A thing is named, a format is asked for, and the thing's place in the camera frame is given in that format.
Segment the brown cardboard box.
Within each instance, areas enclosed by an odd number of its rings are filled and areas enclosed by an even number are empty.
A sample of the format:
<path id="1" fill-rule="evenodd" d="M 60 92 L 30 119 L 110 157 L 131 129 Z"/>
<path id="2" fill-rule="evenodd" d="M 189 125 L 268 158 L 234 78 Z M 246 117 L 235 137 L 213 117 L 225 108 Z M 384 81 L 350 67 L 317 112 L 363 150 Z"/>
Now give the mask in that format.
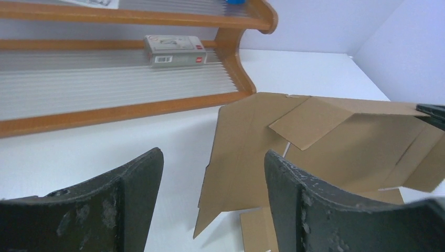
<path id="1" fill-rule="evenodd" d="M 264 157 L 269 150 L 345 191 L 404 205 L 401 188 L 431 193 L 444 180 L 444 131 L 416 104 L 260 92 L 222 106 L 194 236 L 241 211 L 246 251 L 279 251 Z"/>

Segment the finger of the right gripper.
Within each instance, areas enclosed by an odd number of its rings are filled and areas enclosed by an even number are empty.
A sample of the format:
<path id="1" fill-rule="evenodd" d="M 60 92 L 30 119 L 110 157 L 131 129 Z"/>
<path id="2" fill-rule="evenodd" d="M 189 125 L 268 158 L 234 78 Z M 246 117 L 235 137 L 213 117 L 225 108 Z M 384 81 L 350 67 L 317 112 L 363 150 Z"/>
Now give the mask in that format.
<path id="1" fill-rule="evenodd" d="M 444 105 L 417 104 L 416 110 L 426 114 L 416 118 L 444 131 Z"/>

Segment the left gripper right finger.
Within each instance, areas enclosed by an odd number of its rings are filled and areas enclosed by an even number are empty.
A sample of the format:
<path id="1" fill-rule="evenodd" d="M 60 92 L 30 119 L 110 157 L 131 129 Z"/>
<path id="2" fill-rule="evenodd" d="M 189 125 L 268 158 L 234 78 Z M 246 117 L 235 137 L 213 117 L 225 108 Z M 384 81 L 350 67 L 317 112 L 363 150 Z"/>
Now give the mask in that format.
<path id="1" fill-rule="evenodd" d="M 265 154 L 264 173 L 279 251 L 444 251 L 444 198 L 376 201 L 273 150 Z"/>

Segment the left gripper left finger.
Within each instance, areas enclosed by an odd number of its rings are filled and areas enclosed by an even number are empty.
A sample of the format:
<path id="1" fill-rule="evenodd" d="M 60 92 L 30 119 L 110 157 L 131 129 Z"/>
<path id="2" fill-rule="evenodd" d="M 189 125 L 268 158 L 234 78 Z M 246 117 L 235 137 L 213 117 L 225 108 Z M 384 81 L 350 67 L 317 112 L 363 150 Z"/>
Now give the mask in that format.
<path id="1" fill-rule="evenodd" d="M 153 148 L 79 184 L 1 201 L 1 251 L 143 251 L 163 174 Z"/>

